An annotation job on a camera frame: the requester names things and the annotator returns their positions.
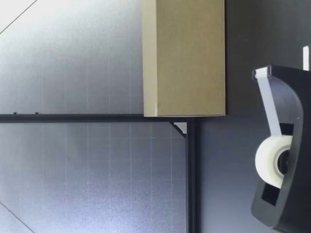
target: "brown cardboard box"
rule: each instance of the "brown cardboard box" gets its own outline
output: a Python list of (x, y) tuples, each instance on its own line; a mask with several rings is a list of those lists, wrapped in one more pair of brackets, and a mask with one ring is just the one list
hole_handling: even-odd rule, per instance
[(143, 0), (144, 114), (225, 114), (224, 0)]

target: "black metal frame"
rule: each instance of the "black metal frame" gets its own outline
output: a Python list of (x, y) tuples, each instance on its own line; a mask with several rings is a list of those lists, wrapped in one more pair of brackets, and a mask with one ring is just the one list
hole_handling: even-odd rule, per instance
[(198, 174), (199, 156), (197, 118), (189, 117), (144, 117), (142, 114), (11, 114), (0, 115), (0, 123), (69, 123), (69, 122), (169, 122), (174, 126), (175, 122), (187, 122), (187, 134), (183, 134), (187, 142), (187, 233), (198, 233), (199, 229), (199, 199), (198, 199)]

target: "gray surface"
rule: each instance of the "gray surface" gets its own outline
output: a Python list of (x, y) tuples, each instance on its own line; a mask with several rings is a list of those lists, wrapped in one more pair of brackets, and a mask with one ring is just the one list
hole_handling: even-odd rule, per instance
[(36, 233), (186, 232), (186, 142), (169, 123), (1, 124), (0, 138), (0, 200)]
[(258, 180), (255, 154), (268, 136), (268, 123), (263, 118), (223, 117), (203, 123), (203, 233), (274, 232), (251, 214)]
[(251, 71), (268, 64), (302, 68), (310, 8), (310, 0), (226, 1), (229, 116), (202, 126), (202, 233), (274, 232), (251, 215), (255, 153), (269, 136)]
[(226, 0), (227, 113), (261, 114), (254, 68), (302, 69), (302, 48), (311, 44), (310, 0)]
[(1, 114), (143, 111), (140, 0), (39, 0), (0, 54)]

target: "black tape dispenser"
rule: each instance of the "black tape dispenser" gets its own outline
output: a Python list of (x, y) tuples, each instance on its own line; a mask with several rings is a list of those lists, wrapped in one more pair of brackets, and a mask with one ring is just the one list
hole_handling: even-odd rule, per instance
[(284, 233), (311, 233), (311, 72), (256, 69), (271, 136), (259, 146), (252, 214)]

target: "tape roll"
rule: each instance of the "tape roll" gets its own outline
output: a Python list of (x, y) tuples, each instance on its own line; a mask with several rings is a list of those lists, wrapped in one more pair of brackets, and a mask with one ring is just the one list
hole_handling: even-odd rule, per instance
[(281, 188), (284, 175), (278, 169), (280, 155), (291, 148), (292, 136), (271, 136), (257, 149), (255, 164), (259, 176), (266, 183)]

